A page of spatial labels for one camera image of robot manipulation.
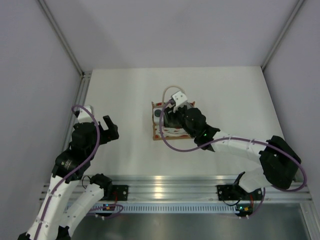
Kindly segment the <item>patterned canvas bag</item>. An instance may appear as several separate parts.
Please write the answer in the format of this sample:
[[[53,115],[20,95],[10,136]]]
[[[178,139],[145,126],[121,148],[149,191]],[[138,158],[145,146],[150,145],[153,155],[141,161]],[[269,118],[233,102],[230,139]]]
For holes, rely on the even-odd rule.
[[[161,102],[151,102],[152,110],[154,108],[162,108],[165,105],[165,95],[168,89],[170,88],[175,88],[178,89],[178,91],[182,91],[185,93],[185,90],[181,88],[178,85],[170,85],[166,87],[162,93],[162,100]],[[187,134],[183,128],[169,128],[165,127],[164,124],[161,126],[163,136],[166,140],[179,140],[179,139],[190,139],[191,137]],[[154,125],[153,123],[153,115],[152,115],[152,130],[153,130],[153,140],[154,141],[159,141],[161,140],[161,133],[160,133],[160,125]]]

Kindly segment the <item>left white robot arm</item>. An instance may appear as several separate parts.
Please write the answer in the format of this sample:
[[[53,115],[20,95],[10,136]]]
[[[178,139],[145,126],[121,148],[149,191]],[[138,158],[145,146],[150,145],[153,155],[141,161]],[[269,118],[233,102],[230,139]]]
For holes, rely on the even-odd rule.
[[[92,207],[113,194],[112,180],[98,173],[90,178],[88,186],[71,207],[67,207],[98,147],[119,138],[118,127],[108,115],[103,117],[106,130],[92,119],[77,118],[68,148],[55,160],[39,213],[29,230],[18,236],[20,240],[69,240]]]

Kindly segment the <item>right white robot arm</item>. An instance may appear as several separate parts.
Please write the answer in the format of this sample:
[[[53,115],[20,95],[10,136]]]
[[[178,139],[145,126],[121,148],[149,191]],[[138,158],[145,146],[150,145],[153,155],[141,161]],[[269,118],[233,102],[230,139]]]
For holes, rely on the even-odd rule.
[[[167,123],[177,124],[193,138],[196,147],[180,149],[181,153],[201,149],[230,154],[256,163],[255,169],[243,170],[234,182],[232,192],[239,199],[244,199],[251,192],[264,187],[271,186],[283,192],[296,192],[306,185],[303,181],[299,187],[291,187],[296,173],[303,170],[302,161],[280,136],[257,140],[230,135],[210,126],[198,108],[186,105],[177,111],[174,111],[173,107],[164,106],[159,122],[161,126]]]

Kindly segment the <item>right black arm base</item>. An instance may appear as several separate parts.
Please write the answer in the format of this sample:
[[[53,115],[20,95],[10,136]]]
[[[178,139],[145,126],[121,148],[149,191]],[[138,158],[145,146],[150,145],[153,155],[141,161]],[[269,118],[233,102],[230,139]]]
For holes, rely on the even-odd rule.
[[[219,201],[249,201],[250,194],[238,185],[225,184],[217,185],[217,195]]]

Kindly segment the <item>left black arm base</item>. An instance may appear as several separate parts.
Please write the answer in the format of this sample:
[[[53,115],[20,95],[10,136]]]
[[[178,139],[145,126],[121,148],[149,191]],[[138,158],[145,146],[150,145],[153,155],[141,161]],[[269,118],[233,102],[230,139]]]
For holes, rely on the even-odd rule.
[[[119,202],[127,201],[129,194],[128,185],[113,185],[111,189],[111,194],[108,198],[109,201]]]

